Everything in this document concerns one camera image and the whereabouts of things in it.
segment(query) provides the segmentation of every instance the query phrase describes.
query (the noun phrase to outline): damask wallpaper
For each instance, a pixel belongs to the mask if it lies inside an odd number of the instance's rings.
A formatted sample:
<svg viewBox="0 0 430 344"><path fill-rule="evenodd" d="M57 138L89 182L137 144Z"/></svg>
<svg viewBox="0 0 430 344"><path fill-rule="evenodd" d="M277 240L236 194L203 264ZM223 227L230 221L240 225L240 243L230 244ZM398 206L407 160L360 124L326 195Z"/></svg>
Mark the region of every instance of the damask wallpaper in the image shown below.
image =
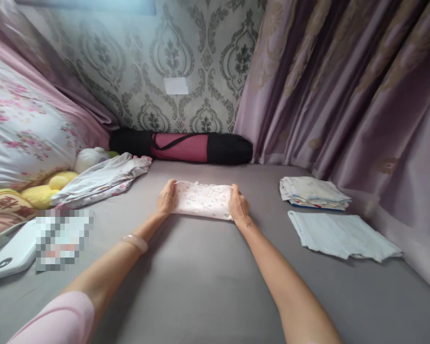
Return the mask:
<svg viewBox="0 0 430 344"><path fill-rule="evenodd" d="M155 0L156 16L23 8L123 126L232 132L265 0ZM188 77L167 95L164 77Z"/></svg>

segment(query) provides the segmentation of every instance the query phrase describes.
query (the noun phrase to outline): curtain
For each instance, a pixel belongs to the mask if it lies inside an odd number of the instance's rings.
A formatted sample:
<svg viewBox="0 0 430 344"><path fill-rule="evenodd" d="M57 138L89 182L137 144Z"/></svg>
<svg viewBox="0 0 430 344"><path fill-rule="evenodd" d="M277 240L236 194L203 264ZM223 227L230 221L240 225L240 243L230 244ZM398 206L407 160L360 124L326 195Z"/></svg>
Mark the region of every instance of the curtain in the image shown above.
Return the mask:
<svg viewBox="0 0 430 344"><path fill-rule="evenodd" d="M234 133L332 180L430 284L430 1L268 1Z"/></svg>
<svg viewBox="0 0 430 344"><path fill-rule="evenodd" d="M117 118L75 77L19 11L14 0L0 0L0 31L8 38L10 45L66 97L87 110L104 128L118 128Z"/></svg>

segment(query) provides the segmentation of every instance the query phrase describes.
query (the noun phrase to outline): bag strap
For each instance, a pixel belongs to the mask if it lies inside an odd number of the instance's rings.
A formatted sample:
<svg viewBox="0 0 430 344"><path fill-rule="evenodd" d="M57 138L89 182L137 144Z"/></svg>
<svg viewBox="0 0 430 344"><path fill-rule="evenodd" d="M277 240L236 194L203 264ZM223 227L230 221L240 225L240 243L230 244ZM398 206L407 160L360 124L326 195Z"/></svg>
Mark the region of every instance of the bag strap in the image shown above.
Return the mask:
<svg viewBox="0 0 430 344"><path fill-rule="evenodd" d="M156 135L158 133L150 132L150 134L151 134L151 145L153 146L153 148L158 150L158 151L165 151L165 150L175 146L176 144L179 144L180 142L186 140L187 138L190 138L190 137L196 136L196 135L204 135L207 133L191 133L191 134L179 137L178 139L175 139L174 141L168 143L167 145L165 145L162 148L158 147L158 145L156 144Z"/></svg>

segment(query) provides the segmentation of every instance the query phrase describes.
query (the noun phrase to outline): yoga mat bag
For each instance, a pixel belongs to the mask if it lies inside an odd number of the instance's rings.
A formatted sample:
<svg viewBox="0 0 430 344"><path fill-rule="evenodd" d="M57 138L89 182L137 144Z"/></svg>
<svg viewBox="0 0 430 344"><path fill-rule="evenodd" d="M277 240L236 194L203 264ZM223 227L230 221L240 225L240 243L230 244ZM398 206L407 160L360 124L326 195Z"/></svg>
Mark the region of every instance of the yoga mat bag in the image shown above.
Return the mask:
<svg viewBox="0 0 430 344"><path fill-rule="evenodd" d="M252 159L253 145L240 135L165 134L122 128L111 133L110 150L162 160L240 165Z"/></svg>

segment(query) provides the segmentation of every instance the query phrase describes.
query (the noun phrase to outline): mattress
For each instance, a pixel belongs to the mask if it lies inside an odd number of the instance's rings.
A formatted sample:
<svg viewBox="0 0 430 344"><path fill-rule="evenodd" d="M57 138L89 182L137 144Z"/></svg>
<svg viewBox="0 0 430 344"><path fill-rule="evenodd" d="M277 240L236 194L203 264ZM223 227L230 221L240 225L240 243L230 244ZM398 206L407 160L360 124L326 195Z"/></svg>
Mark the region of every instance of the mattress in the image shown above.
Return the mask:
<svg viewBox="0 0 430 344"><path fill-rule="evenodd" d="M129 191L86 207L94 211L94 230L76 264L38 274L32 266L0 280L0 344L138 226L170 178L239 184L252 217L310 286L344 343L430 344L430 287L403 260L344 261L301 247L279 180L302 175L308 173L287 166L154 161ZM285 339L277 308L234 223L171 215L120 286L91 342L282 344Z"/></svg>

